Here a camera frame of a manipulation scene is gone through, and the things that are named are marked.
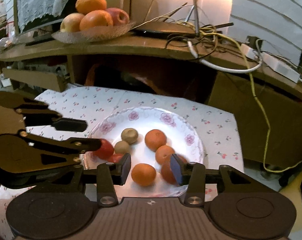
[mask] orange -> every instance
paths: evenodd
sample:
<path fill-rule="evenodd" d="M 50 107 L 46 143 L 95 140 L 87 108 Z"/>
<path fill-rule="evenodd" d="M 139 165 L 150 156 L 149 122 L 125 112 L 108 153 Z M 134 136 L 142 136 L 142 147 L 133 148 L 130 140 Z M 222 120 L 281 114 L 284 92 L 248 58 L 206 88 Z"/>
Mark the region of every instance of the orange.
<path fill-rule="evenodd" d="M 88 13 L 80 22 L 80 31 L 84 31 L 96 26 L 112 26 L 111 15 L 103 10 L 96 10 Z"/>
<path fill-rule="evenodd" d="M 144 141 L 146 143 L 146 146 L 151 151 L 155 152 L 160 146 L 167 143 L 167 137 L 162 131 L 154 129 L 146 134 Z"/>
<path fill-rule="evenodd" d="M 157 163 L 162 165 L 163 163 L 165 163 L 166 160 L 170 158 L 173 153 L 175 152 L 170 146 L 160 146 L 155 152 L 155 160 L 157 161 Z"/>
<path fill-rule="evenodd" d="M 150 186 L 156 177 L 155 168 L 149 164 L 139 163 L 131 172 L 132 180 L 142 187 Z"/>
<path fill-rule="evenodd" d="M 79 13 L 88 14 L 95 10 L 107 9 L 106 0 L 77 0 L 75 8 Z"/>
<path fill-rule="evenodd" d="M 183 163 L 187 163 L 187 160 L 181 156 L 181 155 L 178 155 L 179 158 L 183 161 Z M 171 170 L 171 166 L 170 166 L 170 159 L 167 160 L 161 167 L 161 175 L 162 175 L 162 178 L 168 182 L 169 184 L 172 184 L 172 185 L 177 185 L 177 181 L 175 180 L 175 177 L 173 175 L 173 172 Z"/>

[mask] cherry print tablecloth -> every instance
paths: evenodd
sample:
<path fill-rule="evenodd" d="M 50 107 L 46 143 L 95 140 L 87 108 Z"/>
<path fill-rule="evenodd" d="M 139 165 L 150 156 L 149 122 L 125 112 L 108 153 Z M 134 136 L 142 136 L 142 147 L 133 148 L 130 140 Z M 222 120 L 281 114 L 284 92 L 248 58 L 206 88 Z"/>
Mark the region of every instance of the cherry print tablecloth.
<path fill-rule="evenodd" d="M 36 99 L 48 103 L 50 109 L 60 112 L 64 117 L 86 120 L 88 128 L 80 133 L 40 126 L 27 127 L 27 132 L 55 140 L 86 138 L 98 123 L 114 112 L 135 106 L 158 107 L 182 116 L 194 126 L 203 142 L 204 164 L 207 168 L 217 169 L 221 164 L 228 164 L 243 171 L 240 138 L 234 115 L 214 107 L 183 98 L 74 85 L 68 85 L 63 93 L 46 90 Z M 5 239 L 13 237 L 5 219 L 6 207 L 13 198 L 26 190 L 0 189 L 0 235 Z M 88 187 L 88 190 L 94 191 L 94 187 Z M 207 185 L 206 201 L 212 200 L 216 194 L 215 185 Z"/>

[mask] kiwi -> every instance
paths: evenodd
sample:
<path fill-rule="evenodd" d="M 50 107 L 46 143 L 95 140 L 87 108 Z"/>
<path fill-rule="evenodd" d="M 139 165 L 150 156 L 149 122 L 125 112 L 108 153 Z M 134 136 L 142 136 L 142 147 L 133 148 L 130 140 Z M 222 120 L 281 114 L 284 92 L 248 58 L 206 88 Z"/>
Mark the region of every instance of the kiwi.
<path fill-rule="evenodd" d="M 121 133 L 121 139 L 128 144 L 135 143 L 138 140 L 138 132 L 133 128 L 126 128 Z"/>
<path fill-rule="evenodd" d="M 130 145 L 126 141 L 119 141 L 115 144 L 114 151 L 116 154 L 130 153 Z"/>

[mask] power adapter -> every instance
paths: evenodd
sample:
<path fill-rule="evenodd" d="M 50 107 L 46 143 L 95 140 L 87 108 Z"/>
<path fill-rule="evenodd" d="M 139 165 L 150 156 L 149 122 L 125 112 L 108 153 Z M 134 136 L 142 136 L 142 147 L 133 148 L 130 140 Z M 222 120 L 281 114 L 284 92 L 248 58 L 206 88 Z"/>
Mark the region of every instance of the power adapter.
<path fill-rule="evenodd" d="M 290 79 L 294 83 L 297 83 L 300 79 L 300 74 L 296 71 L 294 71 L 292 68 L 290 68 L 288 65 L 286 65 L 281 60 L 278 60 L 275 57 L 272 57 L 271 55 L 263 52 L 262 54 L 263 61 L 272 68 L 275 72 L 283 75 L 284 77 Z"/>
<path fill-rule="evenodd" d="M 248 45 L 242 43 L 240 50 L 247 58 L 252 60 L 258 59 L 257 52 L 253 48 L 249 47 Z"/>

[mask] plate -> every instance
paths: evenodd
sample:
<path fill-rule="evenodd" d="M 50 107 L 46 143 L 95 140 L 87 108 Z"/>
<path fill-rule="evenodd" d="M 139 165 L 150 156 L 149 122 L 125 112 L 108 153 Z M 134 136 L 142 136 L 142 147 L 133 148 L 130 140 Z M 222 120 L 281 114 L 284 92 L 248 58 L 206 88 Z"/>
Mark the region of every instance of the plate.
<path fill-rule="evenodd" d="M 120 26 L 96 26 L 85 31 L 67 33 L 55 32 L 52 37 L 63 43 L 98 42 L 120 37 L 126 34 L 135 25 L 134 22 Z"/>
<path fill-rule="evenodd" d="M 144 136 L 153 129 L 159 129 L 167 136 L 167 145 L 177 154 L 183 155 L 189 162 L 203 163 L 204 152 L 202 141 L 196 130 L 181 116 L 154 107 L 134 107 L 116 112 L 99 123 L 89 134 L 89 138 L 104 138 L 113 146 L 121 141 L 121 133 L 125 128 L 134 128 L 138 131 L 138 141 L 131 145 L 131 170 L 138 163 L 147 163 L 157 171 L 153 185 L 140 187 L 131 178 L 129 173 L 126 184 L 115 185 L 116 194 L 121 200 L 123 197 L 168 197 L 182 195 L 187 186 L 174 186 L 162 179 L 161 166 L 155 160 L 155 152 L 144 143 Z M 92 152 L 84 154 L 83 163 L 86 169 L 95 169 L 97 165 L 105 163 L 94 156 Z"/>

